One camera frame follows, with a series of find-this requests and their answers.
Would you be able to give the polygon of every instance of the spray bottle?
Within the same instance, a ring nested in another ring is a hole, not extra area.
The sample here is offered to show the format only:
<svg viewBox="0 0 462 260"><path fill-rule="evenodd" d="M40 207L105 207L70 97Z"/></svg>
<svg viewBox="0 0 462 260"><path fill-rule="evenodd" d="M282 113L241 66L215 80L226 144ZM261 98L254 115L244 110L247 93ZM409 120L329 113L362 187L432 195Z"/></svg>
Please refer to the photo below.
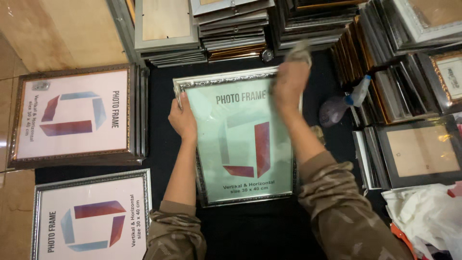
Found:
<svg viewBox="0 0 462 260"><path fill-rule="evenodd" d="M352 105L360 107L366 97L370 82L371 76L366 75L350 95L345 97L334 96L326 100L319 110L321 126L330 127L338 123L345 114L345 111Z"/></svg>

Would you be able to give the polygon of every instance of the person's right hand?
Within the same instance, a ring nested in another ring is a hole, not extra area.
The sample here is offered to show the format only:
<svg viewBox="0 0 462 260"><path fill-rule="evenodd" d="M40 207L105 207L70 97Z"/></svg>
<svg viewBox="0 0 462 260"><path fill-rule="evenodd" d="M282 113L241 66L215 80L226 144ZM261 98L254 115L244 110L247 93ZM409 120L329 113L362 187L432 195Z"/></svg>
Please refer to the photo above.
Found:
<svg viewBox="0 0 462 260"><path fill-rule="evenodd" d="M300 95L306 88L311 67L306 62L285 62L279 66L274 102L279 114L298 113Z"/></svg>
<svg viewBox="0 0 462 260"><path fill-rule="evenodd" d="M169 115L170 124L181 136L183 142L197 142L197 123L189 105L186 92L181 92L180 99L183 110L178 105L177 99L172 100L172 108Z"/></svg>

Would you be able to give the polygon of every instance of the black cloth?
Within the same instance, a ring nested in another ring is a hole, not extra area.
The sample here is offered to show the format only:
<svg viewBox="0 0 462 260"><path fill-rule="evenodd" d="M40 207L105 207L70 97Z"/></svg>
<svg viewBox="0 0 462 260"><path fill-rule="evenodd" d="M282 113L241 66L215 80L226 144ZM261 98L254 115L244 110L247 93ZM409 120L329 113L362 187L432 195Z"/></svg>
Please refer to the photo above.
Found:
<svg viewBox="0 0 462 260"><path fill-rule="evenodd" d="M149 138L150 154L142 166L90 167L64 166L36 169L36 184L72 180L135 169L151 169L152 206L158 209L175 164L181 139L170 125L173 78L237 71L282 62L275 58L264 64L258 59L195 64L173 68L152 69L150 77ZM329 51L313 53L313 67L303 96L303 115L309 125L319 125L321 104L332 95L341 95ZM353 174L362 185L352 136L353 124L349 112L336 125L323 129L326 148L338 162L354 163ZM377 191L370 192L372 205L380 217L384 200ZM296 197L266 202L201 209L206 238L207 259L325 259L310 227L310 216L298 204Z"/></svg>

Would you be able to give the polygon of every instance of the geometric logo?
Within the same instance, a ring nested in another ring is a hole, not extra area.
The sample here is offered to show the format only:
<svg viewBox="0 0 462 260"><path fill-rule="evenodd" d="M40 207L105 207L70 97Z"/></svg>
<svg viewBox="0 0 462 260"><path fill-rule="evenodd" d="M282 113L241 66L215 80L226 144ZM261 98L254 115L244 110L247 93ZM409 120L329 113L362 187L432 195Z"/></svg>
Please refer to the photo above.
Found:
<svg viewBox="0 0 462 260"><path fill-rule="evenodd" d="M220 156L222 164L230 164L230 156L228 150L228 138L226 128L234 128L240 125L248 124L254 121L260 121L262 113L240 112L229 116L220 129L218 143L220 147ZM254 125L255 133L255 153L257 163L257 178L261 177L271 168L270 160L270 140L269 140L269 122ZM233 176L254 178L255 172L252 166L232 166L223 165L223 168Z"/></svg>
<svg viewBox="0 0 462 260"><path fill-rule="evenodd" d="M85 204L74 207L75 219L96 217L109 214L126 212L126 210L116 200L106 201L94 204ZM116 216L112 219L112 230L109 247L119 241L122 235L122 227L125 216ZM75 243L74 227L72 225L71 210L69 209L61 219L61 229L65 244ZM98 241L84 244L68 245L75 252L89 251L108 247L108 241Z"/></svg>
<svg viewBox="0 0 462 260"><path fill-rule="evenodd" d="M59 100L71 100L71 99L84 99L84 98L94 98L99 97L92 91L87 92L77 92L62 94L61 99ZM56 113L56 107L58 106L59 95L50 101L48 101L47 108L45 108L45 113L42 117L42 122L53 121L53 117ZM93 113L95 116L96 130L104 123L106 120L106 112L104 111L103 99L93 99ZM84 121L75 121L75 122L65 122L58 124L41 124L40 128L47 136L62 136L62 135L72 135L72 134L81 134L81 133L91 133L91 120Z"/></svg>

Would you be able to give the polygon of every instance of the camouflage sleeve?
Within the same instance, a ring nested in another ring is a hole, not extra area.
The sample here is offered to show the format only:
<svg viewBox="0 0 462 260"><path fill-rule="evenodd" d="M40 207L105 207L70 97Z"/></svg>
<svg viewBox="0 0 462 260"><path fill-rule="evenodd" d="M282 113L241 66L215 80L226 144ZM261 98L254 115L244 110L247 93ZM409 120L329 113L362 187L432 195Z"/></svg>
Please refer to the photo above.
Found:
<svg viewBox="0 0 462 260"><path fill-rule="evenodd" d="M152 222L145 260L204 259L207 245L195 207L162 201L159 211L149 212Z"/></svg>
<svg viewBox="0 0 462 260"><path fill-rule="evenodd" d="M413 259L369 201L358 192L353 164L325 151L300 166L298 200L311 214L313 233L329 259Z"/></svg>

